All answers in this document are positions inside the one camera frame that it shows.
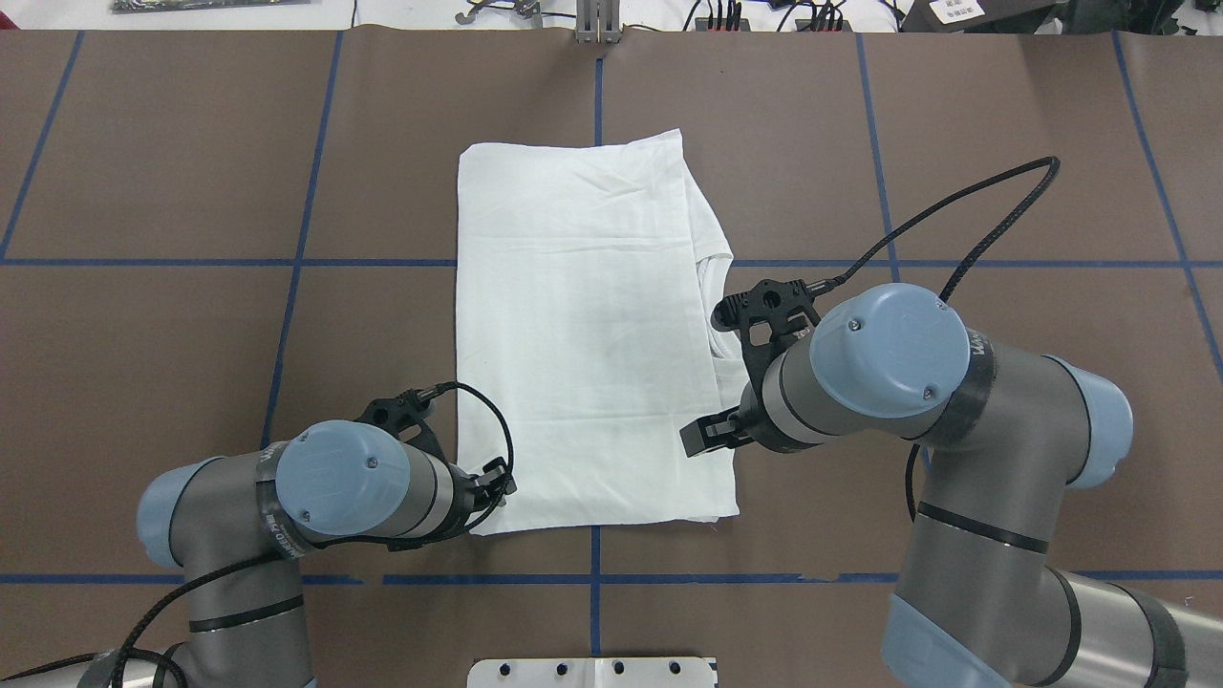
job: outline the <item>blue tape line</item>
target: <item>blue tape line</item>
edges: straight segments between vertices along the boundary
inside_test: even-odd
[[[594,60],[594,144],[603,145],[603,57]]]
[[[327,77],[327,94],[323,97],[323,115],[318,122],[318,138],[314,142],[314,161],[311,164],[309,185],[306,187],[306,204],[302,208],[302,226],[297,235],[297,253],[294,255],[294,274],[289,280],[289,296],[285,298],[285,317],[280,323],[280,340],[276,342],[276,363],[272,369],[272,386],[268,391],[268,409],[263,417],[263,435],[260,447],[272,444],[272,419],[276,413],[276,401],[280,397],[280,379],[285,369],[285,347],[289,343],[289,326],[294,320],[294,307],[297,304],[297,285],[301,281],[302,258],[306,255],[306,240],[309,237],[309,220],[314,209],[314,192],[318,188],[318,170],[323,164],[323,144],[327,142],[327,122],[331,114],[331,97],[335,94],[335,75],[340,67],[340,53],[344,46],[344,32],[335,32],[335,48],[331,51],[331,71]]]
[[[351,576],[302,576],[302,585],[364,585],[366,582]]]
[[[603,528],[591,527],[591,656],[603,655],[603,623],[599,621],[603,594]]]
[[[843,573],[827,580],[797,573],[605,573],[604,585],[838,585],[895,583],[896,573]]]
[[[29,166],[26,167],[26,177],[21,180],[21,188],[17,191],[17,199],[12,204],[12,214],[9,215],[9,225],[4,230],[4,240],[0,240],[0,258],[9,252],[9,243],[17,231],[17,219],[21,218],[21,208],[26,204],[26,194],[29,193],[29,185],[34,181],[34,170],[38,169],[38,160],[43,156],[43,148],[46,145],[46,137],[51,133],[51,125],[55,122],[55,114],[60,110],[64,100],[64,92],[68,87],[68,77],[72,76],[72,67],[76,66],[77,55],[81,54],[81,42],[84,40],[84,32],[78,31],[77,38],[72,43],[72,51],[68,53],[68,61],[64,65],[64,73],[60,75],[60,86],[55,89],[55,98],[51,99],[51,109],[46,111],[43,120],[43,130],[38,133],[38,142],[34,143],[34,154],[29,156]]]
[[[585,573],[386,574],[383,585],[589,585]]]
[[[1096,580],[1223,580],[1223,571],[1076,571]]]
[[[171,573],[0,573],[0,585],[182,585]],[[303,576],[303,585],[364,585],[349,576]]]
[[[0,573],[0,585],[182,585],[182,577],[168,573]]]
[[[594,145],[603,145],[603,57],[594,60]],[[591,527],[591,656],[603,654],[602,612],[603,528]]]
[[[290,266],[292,258],[6,258],[4,265],[28,266]]]
[[[871,73],[866,66],[866,43],[861,33],[854,34],[857,43],[857,68],[862,76],[862,98],[866,101],[866,128],[871,132],[871,158],[874,159],[874,183],[879,191],[879,210],[883,214],[883,235],[892,233],[892,205],[888,202],[888,185],[883,180],[883,153],[879,150],[879,131],[874,125],[874,101],[871,99]],[[892,281],[900,281],[900,263],[896,243],[888,243],[888,264]]]
[[[1163,176],[1159,174],[1159,165],[1155,161],[1155,152],[1147,139],[1146,127],[1142,125],[1142,115],[1139,112],[1137,100],[1134,98],[1134,87],[1130,83],[1130,70],[1125,64],[1125,51],[1121,49],[1121,35],[1113,31],[1113,51],[1117,54],[1117,66],[1121,71],[1121,86],[1125,87],[1125,99],[1130,105],[1130,115],[1134,117],[1134,127],[1139,133],[1139,143],[1142,144],[1142,153],[1146,155],[1147,166],[1151,169],[1151,178],[1155,181],[1155,189],[1159,196],[1159,204],[1163,205],[1163,216],[1168,220],[1168,230],[1172,231],[1172,241],[1177,246],[1177,254],[1185,270],[1185,281],[1189,282],[1189,292],[1194,298],[1194,307],[1197,309],[1197,318],[1202,323],[1202,331],[1206,335],[1206,343],[1214,359],[1214,373],[1219,381],[1223,381],[1223,357],[1219,356],[1218,341],[1214,339],[1214,328],[1211,326],[1210,315],[1206,313],[1206,304],[1197,288],[1197,279],[1190,266],[1189,253],[1185,251],[1185,242],[1180,236],[1180,227],[1177,225],[1177,216],[1172,211],[1172,203],[1168,200],[1168,192],[1163,186]]]
[[[454,258],[302,258],[307,268],[453,268]]]

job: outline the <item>wire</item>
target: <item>wire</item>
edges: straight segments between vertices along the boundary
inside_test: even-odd
[[[900,10],[900,5],[896,0],[879,0],[883,6],[892,10],[892,18],[896,20],[896,33],[900,33],[900,22],[905,18],[905,13]]]
[[[696,16],[696,9],[700,7],[700,6],[701,6],[701,0],[696,0],[696,2],[692,2],[692,9],[689,10],[689,18],[684,20],[684,28],[681,28],[680,31],[687,31],[689,24],[692,23],[692,17]],[[712,17],[713,16],[713,13],[712,13],[713,12],[712,5],[711,5],[709,12],[711,12],[709,16]]]
[[[909,521],[917,521],[917,501],[914,499],[914,468],[917,466],[917,452],[921,445],[914,445],[909,450],[909,461],[905,462],[905,505],[909,507]]]
[[[505,5],[492,5],[492,4],[489,4],[489,5],[481,5],[477,0],[467,0],[467,4],[471,5],[471,6],[473,6],[473,7],[478,6],[481,10],[501,10],[501,11],[505,11],[505,12],[517,12],[519,11],[517,7],[514,7],[514,6],[506,7]],[[356,16],[356,9],[353,9],[353,16]],[[571,20],[576,20],[577,18],[577,15],[572,15],[572,13],[569,13],[569,12],[539,12],[539,16],[541,17],[567,17],[567,18],[571,18]]]
[[[143,617],[141,617],[141,621],[137,622],[136,626],[132,628],[132,632],[127,634],[127,639],[124,640],[124,644],[119,646],[119,650],[116,650],[119,653],[119,656],[117,656],[117,659],[115,661],[115,668],[110,672],[110,679],[108,681],[108,683],[111,686],[111,688],[122,688],[122,686],[124,686],[124,668],[127,666],[127,660],[131,659],[131,657],[141,659],[141,657],[137,657],[137,655],[133,654],[133,653],[146,653],[147,651],[147,650],[137,650],[136,649],[136,642],[139,640],[141,635],[144,634],[144,631],[149,627],[150,623],[153,623],[153,620],[155,620],[158,617],[158,615],[160,615],[161,611],[164,611],[166,607],[169,607],[175,600],[177,600],[179,598],[186,595],[187,593],[191,593],[192,590],[194,590],[197,588],[202,588],[202,587],[208,585],[209,583],[212,583],[214,580],[218,580],[220,578],[225,578],[226,576],[231,576],[231,574],[235,574],[235,573],[237,573],[240,571],[246,571],[248,568],[254,568],[257,566],[262,566],[262,565],[267,565],[267,563],[272,563],[272,562],[278,562],[278,561],[281,561],[280,555],[274,554],[274,552],[269,552],[267,555],[260,555],[258,557],[251,557],[249,560],[243,560],[243,561],[240,561],[237,563],[232,563],[232,565],[230,565],[227,567],[221,567],[221,568],[219,568],[219,569],[216,569],[216,571],[214,571],[212,573],[205,573],[204,576],[201,576],[198,578],[193,578],[193,579],[183,583],[182,585],[175,588],[174,590],[171,590],[165,598],[161,598],[160,600],[158,600],[158,602],[155,605],[153,605],[149,609],[149,611],[147,611],[144,613]],[[169,657],[165,657],[165,655],[158,655],[158,656],[161,656],[166,661],[170,661]],[[186,683],[182,683],[181,686],[182,686],[182,688],[186,688]]]
[[[176,688],[187,688],[187,672],[182,671],[179,662],[171,660],[161,653],[132,648],[128,650],[127,656],[133,660],[142,660],[157,665],[161,671],[174,677],[174,684]]]
[[[148,612],[144,613],[141,621],[137,622],[136,627],[132,628],[131,633],[127,634],[127,639],[124,640],[124,644],[120,645],[117,650],[115,650],[117,653],[117,657],[115,660],[115,668],[110,672],[110,678],[106,681],[106,683],[109,686],[113,686],[114,688],[122,688],[124,668],[127,666],[127,660],[136,659],[155,664],[157,666],[161,667],[170,676],[174,677],[175,682],[179,684],[179,688],[187,688],[187,676],[177,662],[163,655],[161,653],[154,653],[152,650],[142,650],[136,646],[136,642],[139,640],[142,634],[144,634],[144,631],[149,627],[150,623],[153,623],[153,620],[155,620],[158,615],[161,613],[163,610],[170,606],[170,604],[177,600],[179,598],[186,595],[187,593],[191,593],[197,588],[208,585],[209,583],[216,579],[225,578],[226,576],[237,573],[240,571],[245,571],[252,567],[276,561],[280,561],[280,556],[275,554],[252,557],[249,560],[245,560],[230,565],[227,567],[219,568],[212,573],[201,576],[199,578],[188,580],[187,583],[183,583],[182,585],[171,590],[165,598],[158,600],[158,602],[153,605],[153,607],[150,607]],[[39,673],[46,673],[49,671],[55,671],[59,668],[65,668],[78,664],[91,662],[98,655],[76,655],[73,657],[67,657],[64,660],[57,660],[50,664],[45,664],[43,666],[34,667],[23,671],[21,673],[15,673],[7,678],[0,679],[0,682],[15,681],[17,678],[26,678],[28,676],[37,676]]]
[[[1041,193],[1044,192],[1044,188],[1047,188],[1048,185],[1049,185],[1049,182],[1053,181],[1053,176],[1055,176],[1058,174],[1057,170],[1060,166],[1060,164],[1062,164],[1062,161],[1058,160],[1054,156],[1041,158],[1038,160],[1032,160],[1031,163],[1024,163],[1022,165],[1019,165],[1018,167],[1011,167],[1011,169],[1009,169],[1009,170],[1007,170],[1007,171],[1004,171],[1002,174],[994,175],[994,176],[992,176],[992,177],[989,177],[989,178],[987,178],[985,181],[978,181],[978,182],[974,183],[972,186],[967,186],[965,188],[961,188],[961,189],[956,191],[955,193],[951,193],[950,196],[943,198],[938,203],[934,203],[933,205],[926,208],[925,210],[922,210],[922,211],[917,213],[916,215],[914,215],[912,218],[910,218],[909,221],[906,221],[905,224],[903,224],[903,225],[898,226],[896,229],[894,229],[890,233],[888,233],[887,236],[884,236],[883,238],[881,238],[874,246],[871,246],[871,248],[866,253],[863,253],[861,258],[859,258],[857,260],[855,260],[854,264],[850,265],[849,269],[846,269],[844,273],[841,273],[841,274],[832,277],[830,280],[824,280],[824,281],[830,281],[833,287],[840,286],[841,284],[845,284],[846,281],[849,281],[849,279],[851,276],[854,276],[855,273],[857,273],[857,270],[862,269],[862,266],[866,265],[866,263],[870,262],[870,259],[873,258],[876,253],[878,253],[884,247],[887,247],[888,243],[892,243],[901,233],[904,233],[904,232],[909,231],[910,229],[917,226],[917,224],[921,222],[923,219],[933,215],[934,213],[942,210],[943,208],[950,205],[951,203],[959,200],[960,198],[964,198],[965,196],[971,196],[971,194],[976,193],[977,191],[982,191],[982,189],[988,188],[988,187],[991,187],[991,186],[993,186],[996,183],[1000,183],[1003,181],[1007,181],[1008,178],[1019,176],[1019,175],[1021,175],[1024,172],[1027,172],[1027,171],[1031,171],[1031,170],[1035,170],[1035,169],[1040,169],[1040,167],[1044,167],[1044,166],[1049,167],[1049,171],[1046,172],[1046,175],[1044,175],[1046,178],[1042,178],[1041,183],[1038,183],[1037,187],[1032,189],[1032,193],[1035,193],[1035,196],[1032,196],[1032,193],[1029,193],[1029,196],[1025,197],[1024,200],[1021,200],[1020,204],[1016,205],[1015,209],[1011,210],[1011,213],[1009,215],[1007,215],[1008,220],[1010,220],[1010,221],[1008,222],[1008,220],[1003,220],[1002,225],[998,225],[997,227],[994,227],[994,231],[998,231],[999,227],[1000,227],[1002,232],[1005,232],[1007,229],[1010,227],[1010,224],[1014,224],[1015,219],[1019,219],[1019,215],[1016,215],[1015,213],[1018,211],[1019,214],[1024,214],[1024,211],[1029,208],[1029,205],[1031,205],[1036,200],[1036,198],[1038,198],[1041,196]],[[989,241],[989,243],[993,243],[993,241],[997,241],[998,236],[994,236],[993,240]]]
[[[57,668],[75,666],[75,665],[78,665],[78,664],[91,662],[98,655],[77,655],[75,657],[67,657],[67,659],[64,659],[64,660],[56,660],[56,661],[50,662],[50,664],[44,664],[43,666],[35,666],[34,668],[27,668],[26,671],[23,671],[21,673],[15,673],[12,676],[5,677],[5,678],[0,678],[0,683],[2,683],[5,681],[16,681],[18,678],[26,678],[28,676],[38,676],[39,673],[46,673],[49,671],[55,671]]]
[[[994,226],[993,230],[989,231],[989,233],[982,237],[981,241],[978,241],[977,244],[974,246],[972,249],[969,251],[966,255],[964,255],[964,259],[961,259],[960,263],[955,266],[955,270],[951,273],[951,276],[947,279],[947,284],[943,285],[943,290],[939,292],[938,297],[943,302],[949,301],[951,298],[951,293],[955,292],[955,287],[960,285],[960,281],[964,279],[964,275],[967,274],[969,269],[971,269],[974,264],[976,264],[977,259],[980,259],[981,255],[986,251],[988,251],[989,247],[993,246],[994,242],[998,241],[998,238],[1000,238],[1003,233],[1007,233],[1007,230],[1014,226],[1015,222],[1019,220],[1019,218],[1022,216],[1022,214],[1026,213],[1027,209],[1032,207],[1032,203],[1035,203],[1037,198],[1040,198],[1048,189],[1049,185],[1053,183],[1053,180],[1058,176],[1058,170],[1062,167],[1062,160],[1059,160],[1057,156],[1053,155],[1048,158],[1041,158],[1038,160],[1032,160],[1030,163],[1019,165],[1018,167],[1011,167],[1002,174],[994,175],[985,181],[978,181],[977,183],[961,188],[955,193],[951,193],[950,196],[943,198],[938,203],[934,203],[933,205],[917,213],[916,215],[912,216],[912,219],[898,226],[895,230],[893,230],[887,236],[881,238],[874,246],[871,247],[871,249],[863,253],[861,258],[859,258],[852,265],[850,265],[848,270],[832,277],[830,280],[823,280],[821,282],[817,282],[817,286],[824,286],[827,287],[827,290],[832,290],[835,288],[837,286],[840,286],[841,284],[845,284],[845,281],[848,281],[851,276],[854,276],[854,274],[857,273],[857,270],[860,270],[862,265],[865,265],[876,253],[883,249],[884,246],[895,241],[896,237],[909,231],[910,229],[916,226],[920,221],[928,218],[929,215],[933,215],[938,210],[959,200],[960,198],[964,198],[965,196],[970,196],[972,193],[976,193],[977,191],[1007,181],[1008,178],[1041,167],[1048,167],[1044,171],[1044,176],[1041,177],[1041,181],[1038,181],[1036,186],[1027,192],[1027,196],[1024,196],[1024,199],[1020,200],[1019,204],[1016,204],[1010,210],[1010,213],[1008,213],[1007,216],[1003,218],[1003,220],[998,222],[998,225]],[[914,470],[917,467],[917,453],[920,451],[921,447],[915,444],[912,448],[909,450],[909,461],[905,463],[905,505],[909,507],[910,521],[917,519],[917,506],[916,506],[916,499],[914,496]]]

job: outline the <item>blue grid line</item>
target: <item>blue grid line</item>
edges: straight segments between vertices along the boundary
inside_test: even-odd
[[[603,57],[594,60],[594,145],[603,145]],[[603,528],[591,527],[591,656],[603,654]]]
[[[589,585],[585,573],[388,574],[383,585]]]
[[[290,266],[292,258],[5,258],[0,265],[27,266]]]
[[[0,573],[0,585],[182,585],[172,573]],[[349,576],[303,576],[305,585],[364,585]]]
[[[591,656],[603,656],[603,528],[591,527]]]
[[[879,131],[874,125],[874,101],[871,99],[871,73],[866,66],[866,43],[861,33],[854,34],[857,43],[857,68],[862,76],[862,99],[866,103],[866,128],[871,132],[871,158],[874,160],[874,183],[879,191],[879,210],[883,214],[883,235],[892,233],[892,209],[888,202],[888,185],[883,178],[883,153],[879,150]],[[900,262],[895,241],[888,243],[888,264],[892,281],[900,281]]]
[[[34,170],[38,169],[38,160],[43,156],[43,148],[46,145],[46,137],[51,133],[51,125],[55,122],[55,115],[60,110],[60,103],[64,100],[64,92],[68,87],[68,78],[72,76],[72,67],[76,66],[77,55],[81,54],[81,43],[84,40],[84,32],[78,31],[77,38],[72,43],[72,51],[68,53],[68,61],[64,65],[64,73],[60,75],[60,86],[55,89],[55,98],[51,99],[51,108],[46,111],[46,119],[43,120],[43,130],[38,133],[38,142],[34,143],[34,154],[29,156],[29,166],[26,167],[26,177],[21,180],[21,188],[17,191],[17,199],[12,204],[12,214],[9,215],[9,225],[4,230],[4,240],[0,240],[0,258],[4,258],[9,252],[9,243],[12,242],[12,235],[17,231],[17,220],[21,218],[21,207],[26,204],[26,194],[29,192],[29,185],[34,181]]]
[[[453,268],[455,258],[302,258],[307,268]]]
[[[1206,343],[1211,349],[1211,357],[1214,359],[1214,373],[1218,375],[1219,381],[1223,381],[1223,357],[1219,356],[1219,346],[1218,341],[1214,339],[1214,329],[1211,326],[1211,319],[1206,314],[1206,304],[1202,302],[1202,295],[1197,288],[1197,279],[1194,276],[1194,270],[1190,266],[1189,253],[1185,251],[1185,242],[1180,236],[1180,227],[1177,225],[1177,216],[1172,211],[1172,203],[1168,200],[1168,192],[1163,186],[1163,176],[1159,174],[1159,165],[1155,161],[1155,152],[1151,149],[1151,142],[1147,139],[1146,127],[1142,125],[1142,115],[1139,112],[1139,104],[1134,98],[1134,86],[1130,83],[1130,70],[1125,64],[1125,50],[1121,49],[1121,34],[1117,31],[1113,31],[1113,51],[1117,54],[1117,66],[1121,71],[1121,86],[1125,88],[1125,99],[1129,101],[1130,115],[1134,117],[1134,128],[1137,130],[1139,143],[1142,144],[1142,153],[1146,155],[1147,166],[1151,169],[1151,178],[1155,181],[1155,189],[1159,194],[1159,204],[1163,205],[1164,219],[1168,220],[1168,230],[1172,231],[1172,241],[1177,246],[1177,254],[1180,257],[1180,264],[1185,270],[1185,281],[1189,282],[1189,292],[1194,297],[1194,307],[1197,309],[1197,319],[1202,323]]]
[[[280,340],[276,342],[276,363],[272,369],[272,386],[268,391],[268,409],[263,417],[263,436],[259,446],[272,444],[272,419],[276,413],[276,401],[280,397],[280,378],[285,370],[285,347],[289,343],[289,326],[294,320],[294,307],[297,302],[297,285],[301,282],[302,259],[306,257],[306,240],[309,237],[309,220],[314,210],[314,192],[318,188],[318,170],[323,164],[323,144],[327,142],[327,121],[331,114],[331,97],[335,94],[335,75],[340,68],[340,53],[344,46],[344,32],[335,32],[335,46],[331,50],[331,71],[327,77],[327,94],[323,97],[323,114],[318,122],[318,139],[314,142],[314,160],[311,163],[309,185],[306,187],[306,204],[302,208],[302,226],[297,235],[297,253],[294,255],[294,274],[289,280],[289,296],[285,298],[285,317],[280,323]]]
[[[1223,580],[1223,571],[1076,571],[1097,580]]]

